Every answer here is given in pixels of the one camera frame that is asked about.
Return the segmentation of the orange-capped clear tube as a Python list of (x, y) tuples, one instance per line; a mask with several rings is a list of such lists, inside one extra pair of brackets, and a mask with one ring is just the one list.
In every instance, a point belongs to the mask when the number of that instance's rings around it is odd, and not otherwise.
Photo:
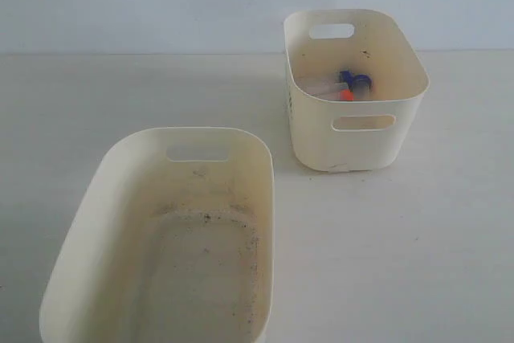
[(304, 87), (307, 94), (322, 100), (354, 101), (354, 94), (347, 83), (311, 83)]

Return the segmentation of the blue-capped clear tube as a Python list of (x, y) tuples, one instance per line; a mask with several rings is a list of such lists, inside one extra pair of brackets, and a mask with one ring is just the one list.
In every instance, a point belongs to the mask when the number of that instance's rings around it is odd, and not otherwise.
[(354, 100), (370, 100), (372, 85), (372, 80), (367, 75), (355, 75), (352, 82)]
[(348, 87), (350, 87), (353, 83), (353, 74), (348, 70), (340, 71), (339, 81), (343, 84), (347, 84)]

